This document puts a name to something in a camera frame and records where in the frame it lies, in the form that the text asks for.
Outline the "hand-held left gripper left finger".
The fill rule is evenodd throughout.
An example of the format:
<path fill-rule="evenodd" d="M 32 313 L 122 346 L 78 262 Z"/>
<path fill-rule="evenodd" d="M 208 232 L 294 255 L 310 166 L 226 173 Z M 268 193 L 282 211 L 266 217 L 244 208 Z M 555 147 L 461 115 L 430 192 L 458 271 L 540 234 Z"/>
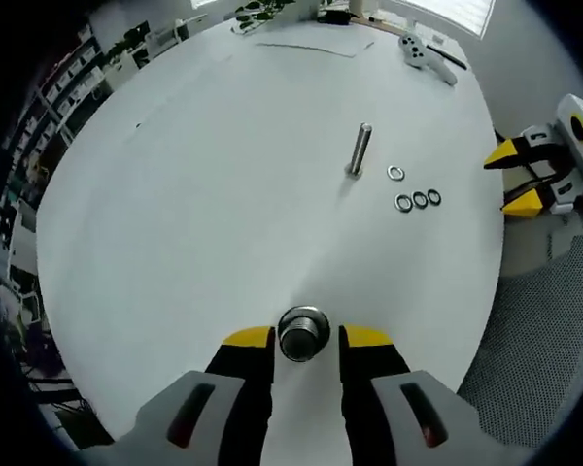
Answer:
<path fill-rule="evenodd" d="M 258 465 L 273 408 L 275 337 L 272 326 L 226 337 L 205 370 L 150 399 L 112 444 L 81 450 L 81 463 Z"/>

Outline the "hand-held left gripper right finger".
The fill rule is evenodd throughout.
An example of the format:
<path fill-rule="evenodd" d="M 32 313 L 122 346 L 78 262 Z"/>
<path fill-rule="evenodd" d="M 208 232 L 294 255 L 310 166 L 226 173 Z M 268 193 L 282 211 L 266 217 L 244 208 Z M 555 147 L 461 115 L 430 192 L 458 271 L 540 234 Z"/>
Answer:
<path fill-rule="evenodd" d="M 477 411 L 426 371 L 412 371 L 390 336 L 339 327 L 341 411 L 356 465 L 507 465 L 508 448 Z"/>

